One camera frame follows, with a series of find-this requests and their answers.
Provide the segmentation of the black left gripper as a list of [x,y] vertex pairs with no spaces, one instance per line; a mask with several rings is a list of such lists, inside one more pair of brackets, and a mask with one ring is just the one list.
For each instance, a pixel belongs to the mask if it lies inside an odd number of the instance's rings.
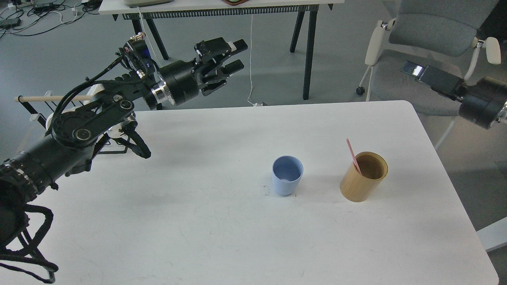
[[176,61],[157,71],[157,105],[182,105],[199,94],[208,96],[225,86],[227,79],[244,69],[241,60],[222,65],[229,57],[248,49],[245,40],[227,42],[223,38],[203,40],[195,45],[195,61]]

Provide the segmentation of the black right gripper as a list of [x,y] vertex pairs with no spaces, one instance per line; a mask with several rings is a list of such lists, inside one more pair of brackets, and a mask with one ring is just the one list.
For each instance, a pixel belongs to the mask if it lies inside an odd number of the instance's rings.
[[458,116],[481,128],[489,129],[495,123],[506,123],[505,82],[485,77],[475,85],[467,85],[460,76],[408,60],[400,71],[441,95],[454,95],[460,99]]

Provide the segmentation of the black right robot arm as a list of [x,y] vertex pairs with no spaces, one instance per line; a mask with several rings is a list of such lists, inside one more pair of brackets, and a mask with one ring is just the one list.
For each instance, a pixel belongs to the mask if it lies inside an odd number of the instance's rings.
[[494,123],[506,123],[507,85],[486,76],[474,85],[468,85],[459,76],[431,65],[418,65],[406,60],[400,72],[416,79],[453,101],[461,103],[458,115],[484,129]]

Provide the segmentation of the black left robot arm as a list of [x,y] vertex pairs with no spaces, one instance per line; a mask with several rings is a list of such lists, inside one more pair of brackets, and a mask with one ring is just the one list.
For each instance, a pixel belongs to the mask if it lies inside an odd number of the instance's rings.
[[203,40],[195,45],[193,60],[159,67],[145,33],[139,32],[119,48],[108,67],[65,94],[52,118],[44,121],[43,139],[1,164],[1,266],[54,283],[58,266],[38,249],[53,213],[31,202],[48,187],[57,190],[61,176],[89,171],[110,140],[149,158],[150,149],[136,132],[134,101],[144,99],[155,109],[165,101],[181,105],[199,94],[208,96],[243,69],[240,60],[223,63],[247,48],[245,40]]

